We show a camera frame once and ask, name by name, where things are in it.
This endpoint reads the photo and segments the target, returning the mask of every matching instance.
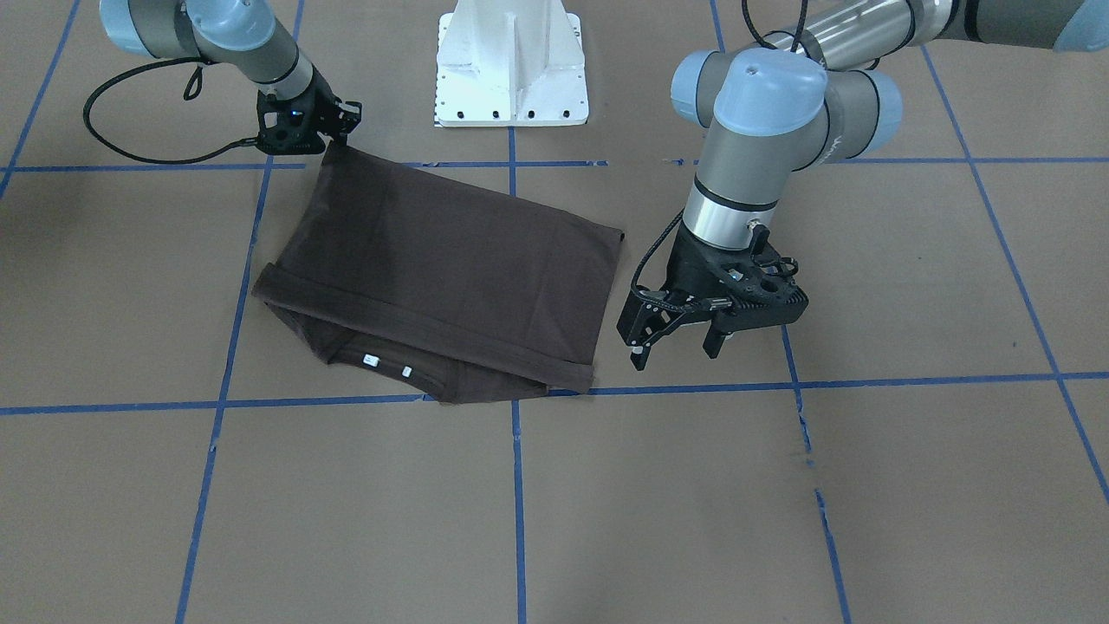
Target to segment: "floor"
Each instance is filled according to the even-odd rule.
[[[365,102],[355,146],[628,233],[594,390],[452,408],[247,296],[318,156],[116,156],[81,105],[141,59],[92,0],[0,3],[0,621],[1107,621],[1109,53],[884,60],[898,135],[793,175],[775,219],[805,316],[716,361],[678,333],[638,374],[624,284],[702,143],[670,75],[750,37],[737,0],[566,3],[589,123],[447,130],[451,0],[273,1]],[[102,131],[162,157],[253,133],[234,69],[186,104],[187,73],[114,89]]]

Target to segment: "brown cloth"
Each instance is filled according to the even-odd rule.
[[[253,294],[324,362],[445,403],[586,392],[622,237],[333,142]]]

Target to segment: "silver metal band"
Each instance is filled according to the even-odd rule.
[[[308,60],[304,51],[297,55],[296,65],[288,75],[276,82],[255,82],[254,84],[262,91],[263,95],[275,95],[278,100],[292,100],[304,93],[312,82],[312,61]]]
[[[704,196],[696,185],[690,188],[682,222],[703,242],[726,249],[742,249],[751,245],[751,222],[770,225],[774,208],[746,212],[719,204]]]
[[[944,31],[952,17],[952,0],[908,0],[916,19],[916,33],[909,45],[922,45]]]

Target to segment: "light blue joint cap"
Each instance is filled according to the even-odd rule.
[[[674,78],[670,81],[670,102],[673,103],[674,110],[682,119],[698,125],[702,124],[696,115],[696,85],[701,81],[701,70],[705,61],[716,53],[715,50],[698,50],[685,57],[674,70]]]
[[[132,54],[154,58],[139,38],[128,0],[100,0],[100,22],[104,24],[104,32],[116,48]]]
[[[186,7],[196,31],[232,52],[261,48],[277,28],[266,0],[189,0]]]
[[[901,96],[901,89],[894,79],[881,71],[864,71],[874,81],[874,88],[878,92],[878,125],[874,130],[874,136],[867,143],[866,149],[861,153],[876,150],[889,142],[901,127],[901,120],[905,113],[905,104]]]
[[[827,82],[824,69],[805,57],[752,48],[732,61],[713,114],[736,134],[785,134],[820,113]]]
[[[1056,52],[1097,52],[1109,45],[1109,0],[1086,0],[1055,40]]]

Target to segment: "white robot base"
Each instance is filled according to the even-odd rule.
[[[581,20],[561,0],[459,0],[439,19],[436,60],[436,125],[579,125],[589,117]]]

